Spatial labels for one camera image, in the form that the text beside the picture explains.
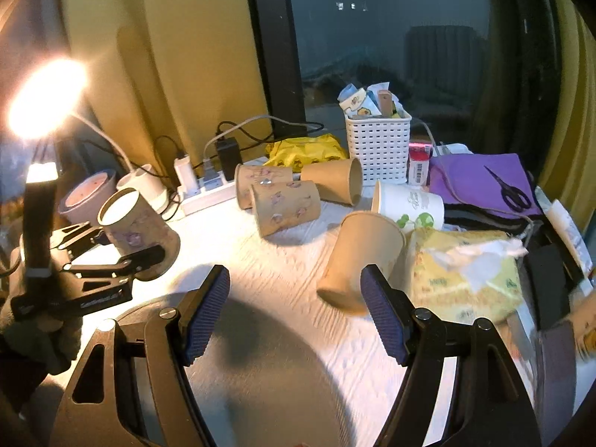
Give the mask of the black scissors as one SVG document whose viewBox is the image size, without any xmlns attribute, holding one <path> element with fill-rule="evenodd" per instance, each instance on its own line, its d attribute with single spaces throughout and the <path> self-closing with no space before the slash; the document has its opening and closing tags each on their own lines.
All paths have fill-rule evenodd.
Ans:
<svg viewBox="0 0 596 447">
<path fill-rule="evenodd" d="M 510 210 L 521 213 L 531 208 L 531 200 L 521 189 L 504 182 L 499 175 L 496 175 L 495 172 L 492 171 L 492 169 L 485 167 L 485 170 L 489 172 L 491 177 L 500 186 L 502 200 Z"/>
</svg>

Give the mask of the dark phone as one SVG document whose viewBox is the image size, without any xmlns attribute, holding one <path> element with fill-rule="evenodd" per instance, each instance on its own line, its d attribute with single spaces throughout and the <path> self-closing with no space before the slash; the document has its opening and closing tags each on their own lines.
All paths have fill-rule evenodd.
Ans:
<svg viewBox="0 0 596 447">
<path fill-rule="evenodd" d="M 524 265 L 530 281 L 538 331 L 548 330 L 570 313 L 563 260 L 555 245 L 528 252 Z"/>
</svg>

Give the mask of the patterned cup back lying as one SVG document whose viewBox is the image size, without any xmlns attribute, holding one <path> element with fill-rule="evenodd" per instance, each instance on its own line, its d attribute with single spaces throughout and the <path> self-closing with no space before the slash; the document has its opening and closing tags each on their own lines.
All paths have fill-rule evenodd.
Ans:
<svg viewBox="0 0 596 447">
<path fill-rule="evenodd" d="M 251 208 L 251 186 L 290 182 L 292 168 L 270 165 L 237 165 L 234 171 L 235 196 L 240 210 Z"/>
</svg>

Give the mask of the white green printed cup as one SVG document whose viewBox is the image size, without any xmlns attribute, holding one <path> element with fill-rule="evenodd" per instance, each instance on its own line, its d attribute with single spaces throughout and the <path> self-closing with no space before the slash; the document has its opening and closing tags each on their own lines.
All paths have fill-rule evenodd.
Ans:
<svg viewBox="0 0 596 447">
<path fill-rule="evenodd" d="M 407 185 L 377 182 L 372 211 L 395 222 L 405 234 L 417 228 L 440 230 L 444 226 L 443 199 Z"/>
</svg>

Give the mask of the plain brown cup lying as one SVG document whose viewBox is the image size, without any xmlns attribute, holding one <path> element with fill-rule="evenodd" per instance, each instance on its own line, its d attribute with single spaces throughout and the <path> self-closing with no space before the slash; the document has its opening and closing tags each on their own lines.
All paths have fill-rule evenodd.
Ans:
<svg viewBox="0 0 596 447">
<path fill-rule="evenodd" d="M 398 225 L 381 214 L 358 211 L 346 215 L 316 286 L 317 295 L 344 313 L 365 315 L 368 309 L 359 285 L 362 269 L 370 264 L 377 265 L 387 278 L 405 243 Z"/>
</svg>

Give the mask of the purple cloth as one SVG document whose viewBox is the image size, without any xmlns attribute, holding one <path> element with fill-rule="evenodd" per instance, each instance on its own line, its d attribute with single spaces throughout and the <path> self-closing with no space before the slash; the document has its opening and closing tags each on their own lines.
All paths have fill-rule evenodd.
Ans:
<svg viewBox="0 0 596 447">
<path fill-rule="evenodd" d="M 531 200 L 531 208 L 521 213 L 510 210 L 502 200 L 500 186 L 485 167 L 521 189 Z M 542 216 L 529 175 L 515 153 L 435 156 L 430 160 L 428 186 L 431 193 L 443 199 L 447 209 L 478 210 L 503 219 Z"/>
</svg>

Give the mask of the white basket with packets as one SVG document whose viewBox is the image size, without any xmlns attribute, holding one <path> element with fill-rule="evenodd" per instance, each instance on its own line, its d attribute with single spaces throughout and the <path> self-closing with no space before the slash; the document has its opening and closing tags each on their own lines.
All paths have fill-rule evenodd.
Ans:
<svg viewBox="0 0 596 447">
<path fill-rule="evenodd" d="M 405 184 L 412 116 L 390 83 L 361 88 L 349 84 L 337 100 L 345 118 L 349 155 L 361 163 L 364 184 Z"/>
</svg>

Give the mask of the purple bowl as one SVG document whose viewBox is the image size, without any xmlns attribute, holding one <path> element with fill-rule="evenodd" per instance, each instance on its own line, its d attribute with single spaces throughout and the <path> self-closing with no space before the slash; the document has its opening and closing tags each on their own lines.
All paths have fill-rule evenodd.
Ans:
<svg viewBox="0 0 596 447">
<path fill-rule="evenodd" d="M 58 205 L 58 213 L 71 224 L 89 222 L 98 225 L 98 213 L 116 192 L 115 172 L 103 169 L 75 186 Z"/>
</svg>

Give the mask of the yellow curtain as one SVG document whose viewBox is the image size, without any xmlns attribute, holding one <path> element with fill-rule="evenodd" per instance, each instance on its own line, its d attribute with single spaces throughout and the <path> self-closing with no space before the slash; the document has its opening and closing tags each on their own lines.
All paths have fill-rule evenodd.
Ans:
<svg viewBox="0 0 596 447">
<path fill-rule="evenodd" d="M 209 151 L 222 121 L 270 133 L 248 0 L 61 0 L 72 57 L 101 128 L 132 162 L 173 178 L 178 150 Z"/>
</svg>

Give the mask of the white tablecloth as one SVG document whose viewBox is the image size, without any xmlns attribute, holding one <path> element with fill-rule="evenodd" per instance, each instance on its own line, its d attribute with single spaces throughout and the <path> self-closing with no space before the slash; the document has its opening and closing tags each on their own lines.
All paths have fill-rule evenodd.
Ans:
<svg viewBox="0 0 596 447">
<path fill-rule="evenodd" d="M 130 302 L 105 316 L 135 323 L 162 305 L 176 305 L 216 263 L 231 274 L 229 299 L 256 306 L 299 335 L 317 354 L 345 401 L 351 446 L 370 446 L 391 410 L 403 369 L 383 349 L 370 319 L 349 317 L 316 293 L 345 207 L 326 205 L 314 222 L 264 239 L 253 217 L 228 202 L 176 223 L 180 255 L 159 279 L 136 283 Z"/>
</svg>

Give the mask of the pink-capped small bottle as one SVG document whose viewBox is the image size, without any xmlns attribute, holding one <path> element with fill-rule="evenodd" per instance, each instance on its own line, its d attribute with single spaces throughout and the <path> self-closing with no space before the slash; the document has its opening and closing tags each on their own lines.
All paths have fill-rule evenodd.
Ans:
<svg viewBox="0 0 596 447">
<path fill-rule="evenodd" d="M 428 143 L 410 142 L 408 147 L 408 183 L 424 187 L 427 184 L 432 146 Z"/>
</svg>

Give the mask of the patterned brown paper cup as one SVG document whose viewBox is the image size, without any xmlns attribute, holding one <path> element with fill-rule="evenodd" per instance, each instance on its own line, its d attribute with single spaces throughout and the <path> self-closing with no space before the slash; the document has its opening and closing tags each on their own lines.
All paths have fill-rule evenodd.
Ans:
<svg viewBox="0 0 596 447">
<path fill-rule="evenodd" d="M 163 276 L 178 257 L 180 236 L 136 189 L 126 188 L 113 194 L 100 208 L 97 220 L 122 256 L 154 245 L 163 247 L 165 258 L 138 272 L 139 280 L 148 282 Z"/>
</svg>

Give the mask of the white desk lamp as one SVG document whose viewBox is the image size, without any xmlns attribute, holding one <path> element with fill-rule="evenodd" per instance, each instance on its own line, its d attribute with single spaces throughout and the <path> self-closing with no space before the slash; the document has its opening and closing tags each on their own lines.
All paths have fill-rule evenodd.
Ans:
<svg viewBox="0 0 596 447">
<path fill-rule="evenodd" d="M 88 87 L 86 67 L 71 58 L 55 58 L 41 65 L 25 79 L 10 102 L 9 129 L 23 140 L 44 138 L 74 117 L 106 140 L 123 159 L 127 174 L 116 184 L 118 190 L 134 189 L 162 213 L 169 207 L 170 192 L 150 165 L 137 167 L 123 148 L 98 125 L 83 117 L 79 102 Z"/>
</svg>

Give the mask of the white tube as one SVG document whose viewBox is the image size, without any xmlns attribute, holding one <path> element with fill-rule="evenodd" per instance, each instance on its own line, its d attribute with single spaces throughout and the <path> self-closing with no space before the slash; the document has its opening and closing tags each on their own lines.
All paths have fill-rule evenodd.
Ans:
<svg viewBox="0 0 596 447">
<path fill-rule="evenodd" d="M 584 276 L 588 278 L 594 269 L 593 260 L 578 227 L 567 209 L 559 200 L 555 200 L 545 212 L 545 216 L 571 252 Z"/>
</svg>

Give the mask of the yellow tissue pack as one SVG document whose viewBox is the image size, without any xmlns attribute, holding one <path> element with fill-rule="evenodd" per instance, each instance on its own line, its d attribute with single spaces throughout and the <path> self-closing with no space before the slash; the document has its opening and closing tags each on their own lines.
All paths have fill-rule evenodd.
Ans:
<svg viewBox="0 0 596 447">
<path fill-rule="evenodd" d="M 406 255 L 404 292 L 441 320 L 504 321 L 523 302 L 517 260 L 523 242 L 502 231 L 414 230 Z"/>
</svg>

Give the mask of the plain brown cup back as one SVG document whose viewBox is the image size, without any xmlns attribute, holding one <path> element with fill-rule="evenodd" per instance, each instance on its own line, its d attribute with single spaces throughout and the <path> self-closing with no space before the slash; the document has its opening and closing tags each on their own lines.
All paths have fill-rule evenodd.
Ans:
<svg viewBox="0 0 596 447">
<path fill-rule="evenodd" d="M 357 158 L 305 165 L 300 179 L 314 182 L 322 201 L 353 207 L 362 196 L 363 170 Z"/>
</svg>

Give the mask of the yellow plastic bag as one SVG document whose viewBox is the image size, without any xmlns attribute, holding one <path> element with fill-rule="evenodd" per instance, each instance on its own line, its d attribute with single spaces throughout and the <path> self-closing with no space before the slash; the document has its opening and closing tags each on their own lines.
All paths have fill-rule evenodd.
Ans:
<svg viewBox="0 0 596 447">
<path fill-rule="evenodd" d="M 266 145 L 268 167 L 292 168 L 301 172 L 305 165 L 342 161 L 348 152 L 330 133 L 314 137 L 292 137 Z"/>
</svg>

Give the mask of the white power strip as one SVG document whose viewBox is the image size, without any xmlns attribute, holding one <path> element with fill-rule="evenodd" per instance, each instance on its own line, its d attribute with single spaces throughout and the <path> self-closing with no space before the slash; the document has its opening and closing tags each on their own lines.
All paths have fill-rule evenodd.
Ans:
<svg viewBox="0 0 596 447">
<path fill-rule="evenodd" d="M 227 181 L 223 172 L 219 172 L 218 175 L 218 187 L 207 189 L 204 180 L 200 178 L 198 192 L 194 195 L 188 195 L 182 185 L 178 186 L 177 192 L 181 199 L 180 210 L 184 216 L 189 216 L 235 198 L 234 181 Z"/>
</svg>

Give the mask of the white charger plug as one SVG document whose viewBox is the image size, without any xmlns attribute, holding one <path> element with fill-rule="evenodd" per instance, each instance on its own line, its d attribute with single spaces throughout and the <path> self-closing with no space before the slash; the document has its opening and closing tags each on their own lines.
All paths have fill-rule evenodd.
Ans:
<svg viewBox="0 0 596 447">
<path fill-rule="evenodd" d="M 197 175 L 189 155 L 183 155 L 174 160 L 174 169 L 180 182 L 179 190 L 184 197 L 197 195 L 200 192 Z"/>
</svg>

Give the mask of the round grey heating mat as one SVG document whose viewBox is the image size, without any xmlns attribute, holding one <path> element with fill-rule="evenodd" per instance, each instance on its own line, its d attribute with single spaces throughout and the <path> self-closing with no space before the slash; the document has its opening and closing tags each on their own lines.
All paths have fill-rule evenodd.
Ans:
<svg viewBox="0 0 596 447">
<path fill-rule="evenodd" d="M 338 386 L 314 350 L 264 310 L 230 298 L 185 368 L 219 446 L 351 446 Z"/>
</svg>

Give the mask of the patterned cup front lying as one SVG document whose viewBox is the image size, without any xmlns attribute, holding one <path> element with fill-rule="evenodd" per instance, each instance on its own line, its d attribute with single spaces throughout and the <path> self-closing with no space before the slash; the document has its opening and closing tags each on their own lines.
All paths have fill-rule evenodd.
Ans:
<svg viewBox="0 0 596 447">
<path fill-rule="evenodd" d="M 251 186 L 251 203 L 261 237 L 319 218 L 321 199 L 311 181 Z"/>
</svg>

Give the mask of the patterned cup lying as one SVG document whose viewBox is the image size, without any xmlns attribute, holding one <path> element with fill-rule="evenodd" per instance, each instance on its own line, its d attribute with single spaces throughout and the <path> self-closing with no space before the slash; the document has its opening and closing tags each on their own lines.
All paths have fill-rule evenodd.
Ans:
<svg viewBox="0 0 596 447">
<path fill-rule="evenodd" d="M 292 168 L 270 165 L 237 165 L 234 171 L 235 196 L 240 210 L 251 208 L 251 186 L 290 182 Z"/>
<path fill-rule="evenodd" d="M 261 237 L 319 218 L 321 199 L 311 181 L 251 186 L 251 203 Z"/>
</svg>

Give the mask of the black charger adapter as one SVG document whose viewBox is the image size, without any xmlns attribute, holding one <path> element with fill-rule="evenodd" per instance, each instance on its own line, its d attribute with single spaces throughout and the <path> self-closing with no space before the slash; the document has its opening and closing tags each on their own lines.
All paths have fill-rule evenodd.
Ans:
<svg viewBox="0 0 596 447">
<path fill-rule="evenodd" d="M 235 169 L 242 164 L 240 145 L 237 139 L 235 137 L 218 138 L 215 149 L 226 181 L 233 181 Z"/>
</svg>

